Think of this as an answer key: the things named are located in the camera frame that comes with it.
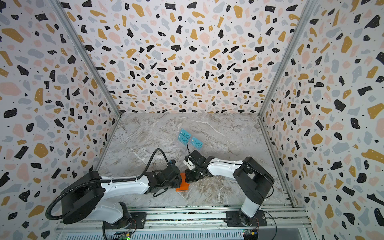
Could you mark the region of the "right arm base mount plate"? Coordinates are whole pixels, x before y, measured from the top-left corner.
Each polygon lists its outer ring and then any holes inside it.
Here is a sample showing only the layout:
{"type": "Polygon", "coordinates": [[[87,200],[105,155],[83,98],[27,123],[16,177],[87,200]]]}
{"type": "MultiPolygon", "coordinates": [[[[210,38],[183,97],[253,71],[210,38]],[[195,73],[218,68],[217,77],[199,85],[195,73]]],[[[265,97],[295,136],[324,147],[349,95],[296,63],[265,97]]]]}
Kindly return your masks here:
{"type": "Polygon", "coordinates": [[[250,218],[245,215],[241,210],[227,211],[224,222],[228,227],[252,227],[255,228],[267,226],[265,212],[258,210],[255,215],[250,218]]]}

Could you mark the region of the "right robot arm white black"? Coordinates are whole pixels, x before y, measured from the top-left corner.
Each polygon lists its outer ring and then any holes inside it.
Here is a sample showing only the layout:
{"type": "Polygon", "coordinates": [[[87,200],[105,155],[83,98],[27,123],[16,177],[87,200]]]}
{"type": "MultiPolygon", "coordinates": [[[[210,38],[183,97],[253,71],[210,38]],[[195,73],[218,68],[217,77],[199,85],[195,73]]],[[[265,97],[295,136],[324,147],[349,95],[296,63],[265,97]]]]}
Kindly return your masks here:
{"type": "Polygon", "coordinates": [[[275,182],[272,175],[251,157],[243,161],[227,161],[216,157],[205,158],[194,150],[185,157],[184,164],[188,166],[185,170],[186,183],[214,176],[235,180],[246,196],[240,208],[240,216],[246,220],[255,217],[275,182]]]}

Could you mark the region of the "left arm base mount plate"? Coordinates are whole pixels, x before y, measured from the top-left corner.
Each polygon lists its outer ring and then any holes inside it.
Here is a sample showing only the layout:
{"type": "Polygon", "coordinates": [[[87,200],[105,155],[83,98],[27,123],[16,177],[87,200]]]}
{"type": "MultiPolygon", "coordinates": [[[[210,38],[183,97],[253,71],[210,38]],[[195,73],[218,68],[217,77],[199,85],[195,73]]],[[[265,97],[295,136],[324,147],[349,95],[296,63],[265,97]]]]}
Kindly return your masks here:
{"type": "Polygon", "coordinates": [[[145,212],[130,212],[127,216],[123,216],[114,224],[103,224],[104,230],[138,230],[143,229],[146,223],[147,213],[145,212]]]}

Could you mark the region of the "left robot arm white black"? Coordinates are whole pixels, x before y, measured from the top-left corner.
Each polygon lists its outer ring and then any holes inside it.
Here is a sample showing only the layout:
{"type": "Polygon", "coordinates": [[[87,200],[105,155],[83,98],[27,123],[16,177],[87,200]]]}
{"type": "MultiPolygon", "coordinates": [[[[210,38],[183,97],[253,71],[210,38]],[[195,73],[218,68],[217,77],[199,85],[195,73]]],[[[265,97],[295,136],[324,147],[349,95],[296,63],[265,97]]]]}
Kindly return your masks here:
{"type": "Polygon", "coordinates": [[[61,199],[63,222],[74,224],[92,219],[121,228],[133,217],[125,203],[109,199],[145,194],[157,197],[168,189],[180,188],[182,182],[181,172],[174,164],[132,178],[101,177],[97,171],[90,172],[63,191],[73,190],[61,199]]]}

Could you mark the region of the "orange card holder wallet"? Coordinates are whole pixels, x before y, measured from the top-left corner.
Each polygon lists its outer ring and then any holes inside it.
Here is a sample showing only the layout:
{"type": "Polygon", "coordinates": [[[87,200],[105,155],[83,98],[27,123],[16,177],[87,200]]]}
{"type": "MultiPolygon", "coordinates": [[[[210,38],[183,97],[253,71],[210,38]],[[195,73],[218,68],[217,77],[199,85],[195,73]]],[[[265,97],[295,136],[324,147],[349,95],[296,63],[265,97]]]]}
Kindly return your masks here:
{"type": "Polygon", "coordinates": [[[190,184],[186,182],[186,174],[181,173],[182,183],[178,189],[176,189],[176,192],[186,192],[189,190],[190,184]]]}

